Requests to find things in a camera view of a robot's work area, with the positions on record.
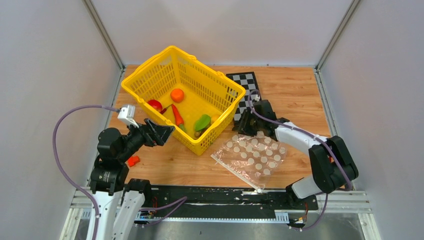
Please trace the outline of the orange carrot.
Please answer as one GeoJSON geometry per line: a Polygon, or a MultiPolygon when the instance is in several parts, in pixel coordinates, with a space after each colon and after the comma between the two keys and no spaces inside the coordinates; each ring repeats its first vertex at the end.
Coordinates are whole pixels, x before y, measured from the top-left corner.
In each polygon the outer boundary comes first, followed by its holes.
{"type": "Polygon", "coordinates": [[[177,107],[174,104],[171,104],[171,108],[172,108],[172,112],[175,118],[175,124],[183,131],[183,132],[187,132],[186,128],[185,128],[185,124],[184,124],[184,120],[179,112],[179,110],[177,109],[177,107]]]}

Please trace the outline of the polka dot zip bag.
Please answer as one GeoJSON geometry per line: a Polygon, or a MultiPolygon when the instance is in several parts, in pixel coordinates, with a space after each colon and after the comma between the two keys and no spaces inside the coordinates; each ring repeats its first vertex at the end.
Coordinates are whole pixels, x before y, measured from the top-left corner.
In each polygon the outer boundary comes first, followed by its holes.
{"type": "Polygon", "coordinates": [[[211,157],[257,193],[261,193],[286,155],[287,147],[284,143],[259,131],[255,136],[234,134],[211,157]]]}

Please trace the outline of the red apple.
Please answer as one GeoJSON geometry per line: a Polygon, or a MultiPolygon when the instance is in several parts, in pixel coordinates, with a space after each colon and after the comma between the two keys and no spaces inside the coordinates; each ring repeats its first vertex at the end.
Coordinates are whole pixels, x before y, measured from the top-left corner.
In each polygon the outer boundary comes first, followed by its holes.
{"type": "Polygon", "coordinates": [[[157,112],[161,113],[163,110],[162,104],[155,99],[151,99],[147,102],[153,109],[155,109],[157,112]]]}

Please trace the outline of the orange tangerine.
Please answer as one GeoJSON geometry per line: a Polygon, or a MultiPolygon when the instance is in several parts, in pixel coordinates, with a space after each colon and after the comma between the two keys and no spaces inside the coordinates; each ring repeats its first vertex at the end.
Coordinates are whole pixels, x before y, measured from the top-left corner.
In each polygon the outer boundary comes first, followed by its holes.
{"type": "Polygon", "coordinates": [[[185,99],[185,92],[180,88],[175,88],[170,92],[170,98],[175,103],[181,103],[185,99]]]}

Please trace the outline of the yellow plastic basket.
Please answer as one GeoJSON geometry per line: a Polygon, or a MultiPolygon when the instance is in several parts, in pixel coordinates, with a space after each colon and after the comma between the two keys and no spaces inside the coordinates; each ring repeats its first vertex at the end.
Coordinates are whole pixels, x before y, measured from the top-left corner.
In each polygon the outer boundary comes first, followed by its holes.
{"type": "Polygon", "coordinates": [[[224,73],[173,45],[141,64],[121,86],[152,120],[174,126],[173,136],[198,156],[233,121],[246,94],[224,73]]]}

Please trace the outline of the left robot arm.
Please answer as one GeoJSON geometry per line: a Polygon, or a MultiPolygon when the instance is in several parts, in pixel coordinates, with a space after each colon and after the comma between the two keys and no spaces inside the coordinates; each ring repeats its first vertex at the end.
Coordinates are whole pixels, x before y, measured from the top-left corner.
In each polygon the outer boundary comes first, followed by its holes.
{"type": "Polygon", "coordinates": [[[110,127],[98,135],[98,156],[90,175],[93,201],[87,239],[127,239],[138,210],[153,201],[149,180],[132,178],[125,183],[126,162],[143,146],[163,146],[176,128],[148,118],[127,128],[127,134],[110,127]]]}

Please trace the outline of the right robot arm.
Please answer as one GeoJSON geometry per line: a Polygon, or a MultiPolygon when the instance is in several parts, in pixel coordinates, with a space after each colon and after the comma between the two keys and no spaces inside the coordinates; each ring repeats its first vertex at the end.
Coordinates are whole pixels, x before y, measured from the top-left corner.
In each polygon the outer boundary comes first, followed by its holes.
{"type": "Polygon", "coordinates": [[[298,209],[306,198],[330,194],[341,187],[352,189],[352,181],[359,176],[358,168],[344,142],[334,135],[324,137],[304,130],[286,118],[277,118],[268,100],[248,101],[233,130],[254,137],[262,132],[274,141],[287,144],[310,160],[311,175],[286,187],[286,204],[298,209]]]}

